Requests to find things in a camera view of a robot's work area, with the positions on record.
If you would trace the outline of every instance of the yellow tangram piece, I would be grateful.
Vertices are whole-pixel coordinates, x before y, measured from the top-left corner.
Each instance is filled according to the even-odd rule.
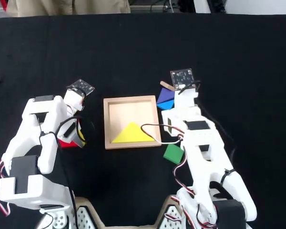
[[[145,134],[138,124],[131,122],[119,133],[119,135],[112,141],[112,143],[151,141],[154,141],[154,139]]]

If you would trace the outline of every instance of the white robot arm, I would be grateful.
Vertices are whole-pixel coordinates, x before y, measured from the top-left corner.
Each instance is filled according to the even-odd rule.
[[[192,190],[194,195],[184,187],[181,188],[177,192],[179,204],[195,228],[225,228],[224,217],[221,216],[223,213],[220,212],[222,208],[225,208],[225,214],[228,212],[227,208],[243,208],[243,216],[240,213],[243,219],[240,220],[245,226],[246,221],[255,220],[256,207],[241,176],[234,170],[225,152],[215,124],[202,116],[200,108],[194,104],[194,98],[197,96],[195,87],[186,89],[181,94],[180,91],[175,91],[175,108],[162,111],[165,125],[177,127],[184,132],[180,147],[185,151],[193,178],[193,186],[188,189]],[[178,130],[167,126],[164,130],[171,136],[180,134]],[[217,199],[209,188],[211,181],[219,183],[234,200],[216,202]]]
[[[1,158],[9,177],[0,179],[0,200],[42,213],[61,212],[72,223],[68,188],[43,175],[53,170],[58,139],[83,147],[77,134],[81,127],[74,114],[83,109],[83,99],[93,90],[78,80],[69,87],[64,99],[49,95],[28,100],[18,132]],[[37,145],[42,146],[40,156],[26,156]]]

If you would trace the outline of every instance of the wire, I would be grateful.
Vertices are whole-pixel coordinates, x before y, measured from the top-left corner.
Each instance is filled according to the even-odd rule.
[[[183,165],[185,165],[186,163],[186,154],[184,154],[184,158],[182,160],[182,162],[180,164],[178,164],[177,166],[174,167],[173,169],[173,175],[174,175],[174,178],[176,180],[176,182],[185,188],[185,190],[193,197],[195,195],[194,191],[191,190],[190,188],[188,188],[184,183],[182,183],[176,176],[176,172],[177,172],[177,169],[181,168]]]
[[[172,6],[172,0],[169,0],[170,2],[170,6],[171,6],[171,9],[172,9],[172,13],[174,12],[174,9],[173,9],[173,6]]]
[[[234,146],[233,150],[230,153],[229,159],[231,164],[233,165],[233,158],[235,155],[235,151],[237,150],[237,145],[235,144],[235,140],[234,138],[231,137],[231,135],[224,129],[224,127],[206,110],[206,108],[204,106],[202,106],[201,102],[199,101],[198,98],[196,98],[196,102],[197,105],[202,109],[202,111],[206,114],[206,116],[208,116],[209,119],[211,119],[221,130],[221,132],[223,132],[223,134],[230,139],[230,141],[232,142]]]
[[[189,213],[187,213],[187,211],[186,211],[183,207],[182,207],[182,209],[183,209],[183,212],[184,212],[184,214],[185,214],[187,220],[188,220],[189,223],[191,224],[192,228],[195,229],[194,222],[193,222],[193,220],[191,219]]]
[[[198,208],[197,208],[197,213],[196,213],[196,219],[197,219],[197,222],[199,223],[199,225],[202,227],[202,228],[216,228],[216,224],[211,224],[209,222],[207,222],[207,224],[203,224],[199,218],[198,218],[198,213],[199,213],[199,209],[200,209],[200,204],[198,204]]]
[[[179,219],[179,218],[172,216],[170,214],[167,214],[167,213],[164,213],[164,217],[167,218],[168,220],[172,221],[172,222],[180,222],[181,223],[181,220],[182,220],[182,219]]]
[[[7,203],[7,209],[0,202],[0,210],[3,212],[4,216],[10,215],[10,203]]]
[[[232,165],[233,165],[233,158],[234,158],[234,154],[236,150],[237,150],[237,146],[234,147],[234,149],[231,151],[230,156],[229,156],[229,159]]]
[[[190,83],[188,85],[186,85],[183,89],[180,90],[180,92],[178,94],[181,94],[182,92],[184,92],[186,89],[190,88],[192,85],[195,85],[196,87],[196,92],[198,92],[199,88],[200,88],[200,80],[195,80],[193,83]]]
[[[57,137],[57,134],[60,130],[60,128],[68,121],[72,120],[72,119],[79,119],[79,118],[82,118],[81,116],[79,115],[76,115],[76,116],[73,116],[73,117],[70,117],[70,118],[67,118],[66,120],[64,120],[63,122],[61,122],[58,126],[58,128],[56,129],[55,133],[54,132],[48,132],[48,133],[44,133],[44,132],[41,132],[40,136],[39,136],[39,140],[42,136],[45,136],[45,135],[48,135],[48,134],[53,134],[55,139],[56,139],[56,142],[57,142],[57,146],[58,146],[58,150],[62,151],[62,147],[59,143],[59,140],[58,140],[58,137]],[[69,178],[68,178],[68,175],[67,175],[67,171],[66,171],[66,168],[64,166],[64,163],[63,163],[63,160],[62,160],[62,156],[60,156],[60,160],[61,160],[61,167],[62,167],[62,170],[63,170],[63,173],[64,173],[64,176],[66,178],[66,181],[67,181],[67,186],[68,186],[68,191],[69,191],[69,194],[70,194],[70,197],[71,197],[71,202],[72,202],[72,207],[73,207],[73,211],[74,211],[74,218],[75,218],[75,227],[76,229],[79,229],[78,228],[78,218],[77,218],[77,210],[76,210],[76,204],[75,204],[75,200],[74,200],[74,196],[73,196],[73,193],[72,193],[72,190],[70,188],[70,181],[69,181]]]
[[[48,228],[48,227],[53,223],[54,217],[53,217],[53,216],[51,216],[51,217],[52,217],[51,223],[49,223],[48,226],[46,226],[46,227],[44,227],[44,228],[41,228],[41,229],[46,229],[46,228]]]
[[[179,131],[179,132],[182,133],[182,134],[178,134],[178,135],[177,135],[177,137],[178,137],[179,139],[178,139],[177,141],[175,141],[175,142],[161,142],[161,141],[159,141],[158,139],[156,139],[155,137],[153,137],[152,135],[150,135],[149,133],[147,133],[147,132],[143,129],[143,126],[145,126],[145,125],[166,126],[166,127],[170,127],[170,128],[172,128],[172,129],[175,129],[175,130]],[[181,142],[181,141],[183,140],[183,134],[184,134],[184,132],[183,132],[181,129],[179,129],[179,128],[175,127],[175,126],[172,126],[172,125],[165,125],[165,124],[143,124],[143,125],[141,126],[141,130],[142,130],[146,135],[148,135],[149,137],[151,137],[153,140],[155,140],[156,142],[158,142],[158,143],[160,143],[160,144],[163,144],[163,145],[177,144],[177,143]]]
[[[59,124],[59,126],[58,126],[56,132],[55,132],[55,135],[57,136],[57,134],[58,134],[60,128],[61,128],[64,124],[66,124],[68,121],[70,121],[70,120],[72,120],[72,119],[86,120],[87,122],[90,123],[91,127],[95,130],[95,126],[94,126],[93,122],[91,122],[90,120],[88,120],[88,119],[86,119],[86,118],[84,118],[84,117],[82,117],[82,116],[80,116],[80,115],[75,115],[75,116],[72,116],[72,117],[70,117],[70,118],[67,118],[66,120],[64,120],[63,122],[61,122],[61,123]],[[81,135],[79,134],[78,124],[77,124],[77,126],[76,126],[76,133],[77,133],[78,137],[79,137],[83,142],[87,142],[87,140],[83,139],[83,138],[81,137]]]
[[[67,171],[66,171],[66,168],[64,166],[64,163],[62,161],[62,157],[60,157],[60,161],[61,161],[62,171],[63,171],[63,173],[65,175],[65,178],[66,178],[66,181],[67,181],[69,194],[71,196],[71,202],[72,202],[73,211],[74,211],[74,218],[75,218],[75,226],[76,226],[76,229],[79,229],[78,228],[78,219],[77,219],[77,210],[76,210],[75,199],[74,199],[73,193],[72,193],[71,188],[70,188],[70,181],[69,181],[69,178],[68,178]]]

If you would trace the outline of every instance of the wooden frame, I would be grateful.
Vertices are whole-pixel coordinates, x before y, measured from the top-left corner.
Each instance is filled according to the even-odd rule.
[[[159,124],[154,95],[104,99],[105,148],[133,148],[160,146],[156,141],[112,143],[113,139],[130,123]],[[144,130],[161,141],[159,126],[145,126]]]

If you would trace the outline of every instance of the wooden stick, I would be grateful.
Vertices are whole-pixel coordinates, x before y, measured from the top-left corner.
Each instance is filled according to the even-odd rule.
[[[175,88],[164,81],[160,81],[160,85],[168,90],[175,91]]]

